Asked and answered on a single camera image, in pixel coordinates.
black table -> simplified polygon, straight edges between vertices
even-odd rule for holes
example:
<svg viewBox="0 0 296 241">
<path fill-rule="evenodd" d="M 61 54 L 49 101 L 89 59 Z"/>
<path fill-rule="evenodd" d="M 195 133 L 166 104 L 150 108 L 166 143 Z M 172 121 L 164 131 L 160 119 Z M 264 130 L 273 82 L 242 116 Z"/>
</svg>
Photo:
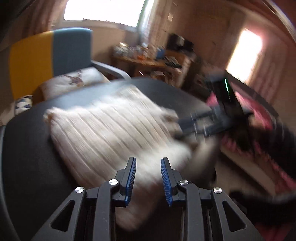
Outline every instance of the black table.
<svg viewBox="0 0 296 241">
<path fill-rule="evenodd" d="M 112 94 L 130 84 L 135 85 L 156 104 L 174 109 L 181 118 L 195 110 L 209 110 L 204 102 L 179 89 L 157 80 L 136 78 L 73 91 L 42 102 L 13 118 L 7 124 L 3 137 L 3 186 L 0 182 L 0 191 L 4 190 L 4 196 L 0 192 L 0 206 L 2 204 L 3 211 L 3 202 L 6 202 L 10 219 L 21 241 L 30 240 L 53 211 L 78 186 L 53 146 L 49 129 L 43 122 L 44 112 L 51 107 L 68 109 L 73 106 L 87 106 L 99 97 Z M 173 215 L 173 212 L 165 207 L 161 207 L 161 210 L 167 212 L 167 218 L 171 220 L 170 215 Z M 150 226 L 144 226 L 133 235 L 121 230 L 121 235 L 128 240 L 139 240 L 136 234 L 141 232 L 141 240 L 153 240 L 155 234 L 151 229 L 157 221 L 161 222 L 161 218 L 157 219 L 152 215 L 148 221 L 151 223 Z M 177 236 L 180 224 L 176 222 L 175 225 L 176 228 L 170 225 L 167 231 L 159 235 L 159 239 L 167 240 L 170 235 Z"/>
</svg>

bright window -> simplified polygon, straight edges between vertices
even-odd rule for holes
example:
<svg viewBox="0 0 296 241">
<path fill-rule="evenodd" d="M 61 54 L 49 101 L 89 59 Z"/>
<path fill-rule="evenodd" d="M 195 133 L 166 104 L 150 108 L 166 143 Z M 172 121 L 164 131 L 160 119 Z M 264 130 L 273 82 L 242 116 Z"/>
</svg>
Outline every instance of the bright window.
<svg viewBox="0 0 296 241">
<path fill-rule="evenodd" d="M 145 0 L 69 0 L 65 20 L 100 20 L 136 27 Z"/>
<path fill-rule="evenodd" d="M 245 83 L 253 72 L 261 49 L 261 38 L 247 29 L 244 30 L 239 37 L 227 71 Z"/>
</svg>

green led light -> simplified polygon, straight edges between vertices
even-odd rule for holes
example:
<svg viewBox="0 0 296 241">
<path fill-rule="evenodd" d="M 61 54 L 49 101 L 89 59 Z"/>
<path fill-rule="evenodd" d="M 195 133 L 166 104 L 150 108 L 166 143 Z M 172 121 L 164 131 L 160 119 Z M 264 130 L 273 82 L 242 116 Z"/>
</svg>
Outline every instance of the green led light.
<svg viewBox="0 0 296 241">
<path fill-rule="evenodd" d="M 227 91 L 228 91 L 228 86 L 227 86 L 226 79 L 224 79 L 224 81 L 225 81 L 226 89 L 227 89 Z"/>
</svg>

beige ribbed sweater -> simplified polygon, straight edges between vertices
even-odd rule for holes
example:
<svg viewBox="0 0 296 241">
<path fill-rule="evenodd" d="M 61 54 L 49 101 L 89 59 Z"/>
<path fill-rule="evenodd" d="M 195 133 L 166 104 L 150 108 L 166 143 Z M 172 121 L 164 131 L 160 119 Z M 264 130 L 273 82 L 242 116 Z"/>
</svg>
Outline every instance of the beige ribbed sweater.
<svg viewBox="0 0 296 241">
<path fill-rule="evenodd" d="M 130 156 L 137 159 L 131 202 L 116 210 L 116 222 L 127 230 L 138 228 L 164 195 L 161 158 L 181 170 L 191 157 L 189 147 L 172 138 L 180 131 L 177 119 L 174 111 L 157 106 L 134 86 L 88 108 L 52 108 L 45 114 L 58 152 L 85 188 L 114 178 Z"/>
</svg>

metal bolt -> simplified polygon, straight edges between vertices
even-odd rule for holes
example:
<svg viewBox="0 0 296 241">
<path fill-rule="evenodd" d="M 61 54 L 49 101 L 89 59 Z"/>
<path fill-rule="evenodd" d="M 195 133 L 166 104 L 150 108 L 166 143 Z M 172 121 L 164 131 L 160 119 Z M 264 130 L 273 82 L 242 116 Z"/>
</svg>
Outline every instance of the metal bolt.
<svg viewBox="0 0 296 241">
<path fill-rule="evenodd" d="M 188 182 L 187 180 L 181 180 L 179 183 L 180 183 L 180 185 L 182 185 L 182 186 L 186 186 L 186 185 L 189 184 L 189 182 Z"/>
<path fill-rule="evenodd" d="M 83 191 L 84 191 L 84 188 L 83 187 L 77 187 L 75 189 L 75 192 L 77 192 L 77 193 L 82 193 Z"/>
<path fill-rule="evenodd" d="M 221 188 L 214 188 L 214 193 L 220 194 L 220 193 L 222 193 L 222 189 Z"/>
<path fill-rule="evenodd" d="M 109 181 L 109 184 L 112 185 L 112 186 L 116 185 L 117 183 L 118 183 L 118 181 L 116 179 L 111 179 Z"/>
</svg>

